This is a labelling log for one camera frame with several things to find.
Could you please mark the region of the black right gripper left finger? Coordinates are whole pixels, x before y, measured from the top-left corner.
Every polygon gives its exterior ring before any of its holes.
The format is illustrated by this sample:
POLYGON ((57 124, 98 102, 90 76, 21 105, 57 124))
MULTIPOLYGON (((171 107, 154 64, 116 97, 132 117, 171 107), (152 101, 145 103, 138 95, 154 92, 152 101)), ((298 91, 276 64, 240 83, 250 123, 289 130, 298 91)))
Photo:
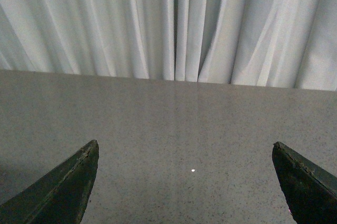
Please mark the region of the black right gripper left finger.
POLYGON ((99 145, 89 141, 1 205, 1 223, 80 223, 96 178, 99 145))

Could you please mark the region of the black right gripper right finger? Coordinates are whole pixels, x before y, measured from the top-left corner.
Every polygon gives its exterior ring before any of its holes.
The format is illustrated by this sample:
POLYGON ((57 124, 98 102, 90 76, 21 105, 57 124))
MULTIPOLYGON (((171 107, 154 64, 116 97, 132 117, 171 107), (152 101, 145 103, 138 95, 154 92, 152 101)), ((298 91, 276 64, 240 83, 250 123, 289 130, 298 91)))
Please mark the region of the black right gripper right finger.
POLYGON ((296 223, 336 223, 336 176, 279 141, 272 161, 296 223))

